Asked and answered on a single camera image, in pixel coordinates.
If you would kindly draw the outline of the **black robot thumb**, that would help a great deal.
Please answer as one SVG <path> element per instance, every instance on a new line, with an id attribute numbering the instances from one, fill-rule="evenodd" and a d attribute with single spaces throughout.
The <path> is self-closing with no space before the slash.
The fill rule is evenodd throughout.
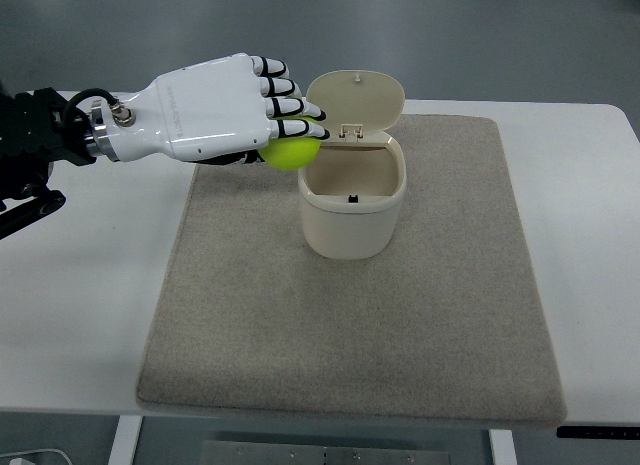
<path id="1" fill-rule="evenodd" d="M 196 161 L 196 164 L 212 165 L 212 166 L 227 166 L 236 164 L 253 164 L 263 163 L 264 159 L 259 155 L 257 150 L 248 150 L 243 152 L 235 152 L 216 156 L 204 160 Z"/>

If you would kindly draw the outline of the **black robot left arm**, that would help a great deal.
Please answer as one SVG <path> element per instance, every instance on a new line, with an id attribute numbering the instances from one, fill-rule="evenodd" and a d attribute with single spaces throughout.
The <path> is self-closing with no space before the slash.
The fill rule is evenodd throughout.
<path id="1" fill-rule="evenodd" d="M 236 54 L 165 73 L 116 96 L 102 88 L 70 98 L 52 88 L 1 96 L 1 235 L 59 210 L 53 166 L 131 162 L 162 154 L 225 166 L 265 160 L 271 143 L 329 138 L 325 113 L 302 97 L 279 60 Z"/>

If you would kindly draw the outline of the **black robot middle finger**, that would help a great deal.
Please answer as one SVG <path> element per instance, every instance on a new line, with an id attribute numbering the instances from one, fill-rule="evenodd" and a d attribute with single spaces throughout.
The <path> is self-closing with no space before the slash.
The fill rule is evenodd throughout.
<path id="1" fill-rule="evenodd" d="M 266 114 L 270 118 L 284 119 L 308 117 L 315 121 L 323 121 L 326 114 L 318 106 L 301 98 L 269 97 L 265 99 Z"/>

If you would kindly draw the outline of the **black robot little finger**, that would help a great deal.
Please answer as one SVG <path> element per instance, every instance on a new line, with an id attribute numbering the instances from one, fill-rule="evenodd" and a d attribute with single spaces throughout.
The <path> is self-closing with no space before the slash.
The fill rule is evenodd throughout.
<path id="1" fill-rule="evenodd" d="M 266 58 L 263 56 L 251 56 L 254 74 L 258 77 L 288 78 L 289 68 L 281 60 Z"/>

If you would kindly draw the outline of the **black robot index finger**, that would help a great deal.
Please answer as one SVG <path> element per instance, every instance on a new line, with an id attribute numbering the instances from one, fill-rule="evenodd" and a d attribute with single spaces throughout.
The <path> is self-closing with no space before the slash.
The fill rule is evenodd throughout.
<path id="1" fill-rule="evenodd" d="M 311 137 L 319 140 L 327 140 L 330 137 L 330 132 L 327 129 L 310 119 L 271 120 L 270 127 L 270 139 Z"/>

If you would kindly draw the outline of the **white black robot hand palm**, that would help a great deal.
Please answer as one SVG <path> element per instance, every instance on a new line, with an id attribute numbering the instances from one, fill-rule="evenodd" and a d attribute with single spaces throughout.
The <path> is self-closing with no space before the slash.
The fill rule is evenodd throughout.
<path id="1" fill-rule="evenodd" d="M 92 156 L 129 162 L 161 153 L 198 162 L 261 148 L 271 137 L 262 86 L 246 54 L 181 68 L 116 97 L 134 122 L 118 124 L 106 101 L 95 100 L 89 113 Z"/>

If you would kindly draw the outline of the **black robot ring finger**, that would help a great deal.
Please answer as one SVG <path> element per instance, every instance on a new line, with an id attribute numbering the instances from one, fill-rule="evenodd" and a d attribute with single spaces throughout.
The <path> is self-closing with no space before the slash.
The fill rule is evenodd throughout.
<path id="1" fill-rule="evenodd" d="M 280 77 L 258 78 L 261 95 L 265 98 L 301 98 L 302 93 L 299 86 L 291 79 Z"/>

